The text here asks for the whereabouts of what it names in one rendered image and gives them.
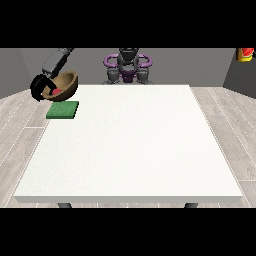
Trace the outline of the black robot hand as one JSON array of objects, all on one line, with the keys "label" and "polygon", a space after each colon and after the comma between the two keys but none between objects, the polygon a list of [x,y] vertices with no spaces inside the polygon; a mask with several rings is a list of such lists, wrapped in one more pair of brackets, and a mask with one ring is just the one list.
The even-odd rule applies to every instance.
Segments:
[{"label": "black robot hand", "polygon": [[33,79],[30,85],[32,97],[37,101],[44,100],[44,97],[42,96],[42,92],[44,91],[45,87],[49,87],[51,91],[57,88],[57,86],[45,75],[43,74],[37,75]]}]

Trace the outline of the brown wooden bowl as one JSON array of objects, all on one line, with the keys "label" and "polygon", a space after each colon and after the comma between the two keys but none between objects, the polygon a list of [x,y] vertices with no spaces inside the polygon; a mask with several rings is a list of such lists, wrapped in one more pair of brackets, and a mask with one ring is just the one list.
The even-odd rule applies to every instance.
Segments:
[{"label": "brown wooden bowl", "polygon": [[50,88],[46,86],[42,92],[42,96],[49,101],[65,101],[75,94],[78,88],[78,75],[75,71],[66,71],[55,77],[52,82],[61,92],[56,95],[50,95]]}]

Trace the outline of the green square pad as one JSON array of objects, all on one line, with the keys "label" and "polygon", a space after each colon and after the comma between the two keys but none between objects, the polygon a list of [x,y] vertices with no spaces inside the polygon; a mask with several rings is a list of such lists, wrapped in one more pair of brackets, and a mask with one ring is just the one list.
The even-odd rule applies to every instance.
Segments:
[{"label": "green square pad", "polygon": [[53,102],[46,114],[46,118],[73,119],[75,117],[78,106],[78,101]]}]

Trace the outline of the yellow cup with melon print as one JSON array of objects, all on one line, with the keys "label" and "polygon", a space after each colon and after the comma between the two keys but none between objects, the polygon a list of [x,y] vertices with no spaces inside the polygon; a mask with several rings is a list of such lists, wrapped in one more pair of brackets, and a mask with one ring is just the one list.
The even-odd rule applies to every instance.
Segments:
[{"label": "yellow cup with melon print", "polygon": [[253,48],[237,48],[236,49],[236,60],[238,62],[250,62],[253,58]]}]

